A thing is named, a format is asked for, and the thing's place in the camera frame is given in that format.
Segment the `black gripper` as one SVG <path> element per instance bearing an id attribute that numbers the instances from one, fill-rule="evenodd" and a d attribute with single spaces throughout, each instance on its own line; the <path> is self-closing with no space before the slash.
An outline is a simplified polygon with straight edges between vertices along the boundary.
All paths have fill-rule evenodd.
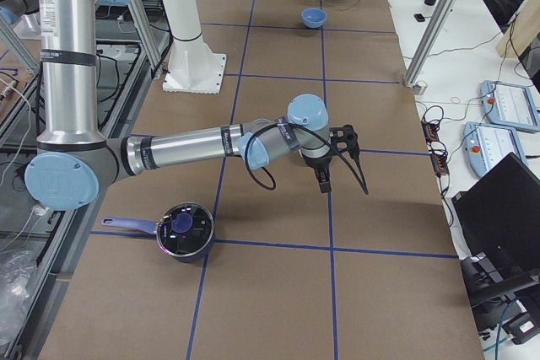
<path id="1" fill-rule="evenodd" d="M 305 163 L 314 170 L 321 193 L 326 194 L 331 191 L 330 163 L 332 156 L 323 156 L 319 158 L 303 157 Z"/>

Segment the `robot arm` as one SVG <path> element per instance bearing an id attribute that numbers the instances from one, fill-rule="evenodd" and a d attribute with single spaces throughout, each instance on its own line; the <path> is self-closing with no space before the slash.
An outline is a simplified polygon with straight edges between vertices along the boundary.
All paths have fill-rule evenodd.
<path id="1" fill-rule="evenodd" d="M 313 94 L 294 98 L 286 115 L 275 120 L 168 137 L 106 138 L 97 119 L 98 1 L 39 0 L 46 128 L 24 181 L 41 204 L 74 210 L 129 176 L 214 158 L 240 157 L 248 169 L 259 169 L 297 151 L 308 165 L 327 164 L 332 156 L 328 114 Z"/>
<path id="2" fill-rule="evenodd" d="M 1 18 L 6 24 L 16 23 L 23 15 L 38 13 L 39 0 L 1 0 Z"/>

